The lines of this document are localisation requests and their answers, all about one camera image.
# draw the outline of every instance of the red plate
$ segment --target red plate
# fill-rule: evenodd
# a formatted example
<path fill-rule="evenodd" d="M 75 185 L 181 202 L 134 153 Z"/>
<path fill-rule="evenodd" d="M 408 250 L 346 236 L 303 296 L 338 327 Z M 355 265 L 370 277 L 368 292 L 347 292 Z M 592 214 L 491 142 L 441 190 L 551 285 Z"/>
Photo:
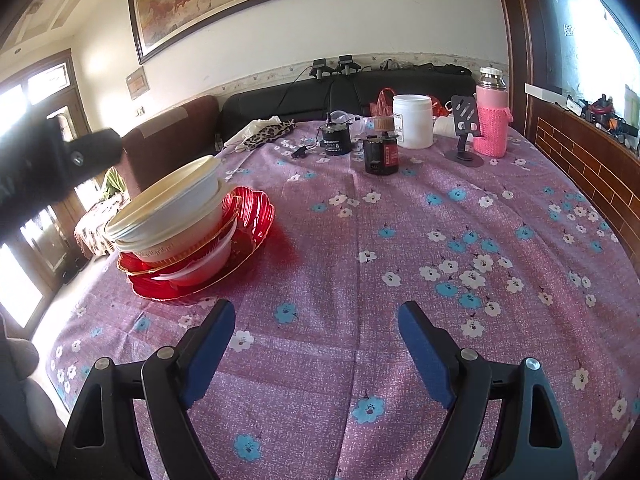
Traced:
<path fill-rule="evenodd" d="M 118 257 L 118 269 L 129 276 L 153 274 L 159 270 L 164 270 L 164 273 L 168 274 L 183 269 L 191 262 L 208 253 L 213 246 L 218 243 L 221 235 L 228 232 L 227 229 L 236 219 L 236 215 L 238 215 L 241 205 L 242 197 L 236 194 L 235 190 L 229 192 L 222 203 L 222 226 L 219 229 L 210 232 L 206 238 L 195 244 L 193 247 L 178 256 L 174 256 L 170 262 L 161 266 L 151 266 L 140 260 L 133 253 L 120 253 L 120 256 Z"/>
<path fill-rule="evenodd" d="M 206 282 L 193 286 L 158 282 L 148 275 L 128 276 L 137 296 L 152 301 L 175 301 L 193 296 L 226 278 L 258 250 L 273 224 L 275 208 L 262 191 L 236 187 L 231 194 L 240 196 L 242 203 L 238 213 L 238 228 L 231 238 L 231 256 L 222 270 Z"/>

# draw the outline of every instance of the pink water bottle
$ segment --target pink water bottle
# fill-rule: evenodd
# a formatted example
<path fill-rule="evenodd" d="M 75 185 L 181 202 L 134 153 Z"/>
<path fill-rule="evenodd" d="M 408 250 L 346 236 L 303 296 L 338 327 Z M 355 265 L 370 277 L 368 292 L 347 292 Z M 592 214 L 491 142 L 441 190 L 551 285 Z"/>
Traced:
<path fill-rule="evenodd" d="M 507 132 L 509 123 L 513 121 L 507 85 L 502 78 L 502 70 L 483 66 L 480 74 L 476 100 L 482 137 L 474 137 L 474 150 L 483 155 L 501 157 L 507 151 Z"/>

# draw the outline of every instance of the door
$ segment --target door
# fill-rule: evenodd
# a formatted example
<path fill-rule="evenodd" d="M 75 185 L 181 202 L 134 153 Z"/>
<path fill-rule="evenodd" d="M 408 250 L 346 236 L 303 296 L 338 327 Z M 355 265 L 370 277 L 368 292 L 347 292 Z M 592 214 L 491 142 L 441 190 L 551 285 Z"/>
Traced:
<path fill-rule="evenodd" d="M 69 51 L 0 84 L 0 135 L 24 114 L 57 118 L 65 140 L 88 133 Z M 57 291 L 86 260 L 74 229 L 99 197 L 99 187 L 91 179 L 2 241 L 0 313 L 12 336 L 33 335 Z"/>

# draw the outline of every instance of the metal screw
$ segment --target metal screw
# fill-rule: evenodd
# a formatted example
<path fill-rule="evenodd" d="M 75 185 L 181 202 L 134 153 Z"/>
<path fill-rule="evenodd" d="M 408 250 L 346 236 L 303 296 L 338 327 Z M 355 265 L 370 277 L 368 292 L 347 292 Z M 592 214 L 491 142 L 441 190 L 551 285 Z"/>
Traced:
<path fill-rule="evenodd" d="M 95 362 L 94 366 L 97 370 L 106 370 L 109 368 L 109 364 L 111 364 L 111 362 L 108 357 L 101 357 Z"/>
<path fill-rule="evenodd" d="M 72 152 L 71 153 L 71 161 L 76 166 L 82 166 L 84 164 L 84 155 L 80 152 Z"/>
<path fill-rule="evenodd" d="M 527 360 L 524 361 L 524 364 L 527 365 L 527 368 L 530 370 L 538 370 L 540 368 L 540 362 L 533 357 L 527 357 Z"/>
<path fill-rule="evenodd" d="M 478 359 L 478 352 L 476 352 L 473 348 L 463 348 L 460 351 L 460 356 L 465 361 L 475 361 Z"/>
<path fill-rule="evenodd" d="M 174 349 L 170 346 L 163 346 L 156 355 L 161 359 L 171 359 L 174 356 Z"/>

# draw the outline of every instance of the white plastic jar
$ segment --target white plastic jar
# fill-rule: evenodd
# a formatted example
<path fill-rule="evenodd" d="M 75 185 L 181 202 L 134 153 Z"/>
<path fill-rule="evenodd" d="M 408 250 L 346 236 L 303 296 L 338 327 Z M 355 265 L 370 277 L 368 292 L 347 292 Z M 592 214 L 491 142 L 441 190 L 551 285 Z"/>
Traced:
<path fill-rule="evenodd" d="M 394 97 L 394 124 L 398 145 L 422 150 L 433 144 L 433 104 L 426 95 Z"/>

